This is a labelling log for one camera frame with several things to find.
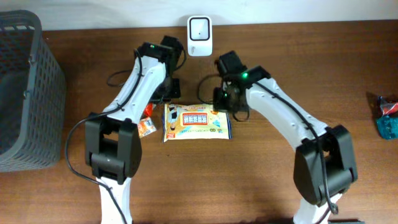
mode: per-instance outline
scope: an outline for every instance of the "snack package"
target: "snack package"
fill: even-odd
[[[382,138],[390,140],[398,138],[398,118],[382,116],[376,120]]]
[[[387,101],[384,97],[379,96],[379,106],[382,116],[392,115],[398,112],[398,102]]]
[[[213,111],[213,105],[165,104],[163,142],[174,139],[231,139],[227,113]]]
[[[150,117],[140,120],[137,127],[138,127],[138,133],[139,133],[140,138],[145,137],[148,134],[156,131],[156,127],[153,124]]]

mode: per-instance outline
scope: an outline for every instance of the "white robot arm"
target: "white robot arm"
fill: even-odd
[[[142,156],[137,124],[148,102],[179,97],[178,80],[172,73],[180,67],[177,62],[182,51],[182,44],[173,37],[165,36],[160,45],[144,43],[137,50],[127,82],[104,109],[106,116],[86,122],[86,163],[96,180],[111,191],[99,187],[101,224],[132,223],[130,183]],[[118,141],[105,137],[112,132],[119,134]]]
[[[260,66],[248,70],[235,52],[216,63],[223,85],[214,90],[214,109],[233,114],[253,109],[267,118],[295,152],[294,181],[303,199],[294,223],[328,223],[330,213],[338,213],[335,203],[358,178],[349,132],[308,114],[267,71]],[[329,152],[326,159],[324,151]]]

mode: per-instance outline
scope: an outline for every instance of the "wood grain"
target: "wood grain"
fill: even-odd
[[[70,30],[44,37],[67,76],[64,138],[90,112],[117,95],[105,82],[132,67],[133,49],[163,35],[186,43],[184,27]],[[175,73],[180,104],[198,103],[195,88],[216,73],[219,55],[237,51],[248,67],[262,65],[305,110],[330,126],[350,130],[359,179],[332,219],[366,223],[398,219],[397,141],[379,137],[368,98],[398,95],[398,21],[216,26],[211,57],[189,57]],[[205,86],[212,91],[218,81]],[[160,129],[160,109],[152,118]],[[132,180],[131,212],[138,223],[251,223],[292,217],[300,194],[293,182],[294,154],[258,113],[233,121],[233,139],[168,141],[162,131],[142,139],[143,157]],[[84,135],[72,140],[76,169],[84,163]],[[100,223],[98,186],[74,176],[65,160],[44,170],[0,174],[0,223]]]

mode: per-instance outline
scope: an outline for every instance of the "gray plastic basket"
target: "gray plastic basket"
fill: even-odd
[[[0,172],[60,159],[65,76],[29,11],[0,12]]]

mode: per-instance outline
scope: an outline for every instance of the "white plastic housing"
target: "white plastic housing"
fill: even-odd
[[[213,52],[213,23],[208,16],[191,16],[187,21],[188,54],[209,56]]]
[[[129,118],[133,123],[138,124],[150,97],[155,92],[156,88],[164,81],[166,77],[165,63],[160,63],[156,58],[148,56],[143,56],[141,60],[143,77],[141,77],[137,89],[128,103],[121,110],[109,114],[109,118],[119,121],[124,121],[126,118]],[[134,69],[127,79],[127,82],[123,85],[121,91],[112,103],[104,109],[104,112],[116,109],[118,104],[121,104],[127,99],[137,82],[138,73],[139,62],[137,58]]]
[[[342,194],[336,194],[332,198],[330,198],[331,202],[336,203]],[[328,204],[325,203],[321,207],[318,207],[317,205],[311,205],[308,203],[304,198],[301,199],[300,201],[300,208],[298,209],[297,213],[293,217],[293,222],[294,224],[312,224],[316,223],[321,219],[323,214],[326,212],[326,209],[328,208]],[[328,224],[328,219],[330,216],[330,211],[328,215],[323,219],[320,224]]]
[[[113,197],[115,197],[120,209],[122,210],[127,223],[132,223],[132,217],[130,213],[130,183],[131,178],[126,178],[122,185],[119,185],[116,180],[112,180],[106,177],[97,178],[97,181],[106,184],[112,188]],[[124,224],[122,216],[118,209],[114,205],[108,191],[99,187],[101,193],[101,210],[102,210],[102,221],[101,224]]]
[[[306,118],[306,120],[313,125],[318,136],[326,133],[325,128],[328,126],[308,114],[303,110],[303,108],[296,104],[296,102],[290,99],[290,97],[288,97],[279,88],[273,78],[263,78],[258,82],[292,104]],[[273,98],[271,94],[263,90],[258,85],[253,84],[250,89],[246,90],[246,99],[249,107],[260,112],[260,114],[266,117],[269,122],[286,138],[294,151],[302,144],[302,141],[305,138],[309,140],[314,139],[311,131],[307,129],[300,117],[291,108],[277,98]]]

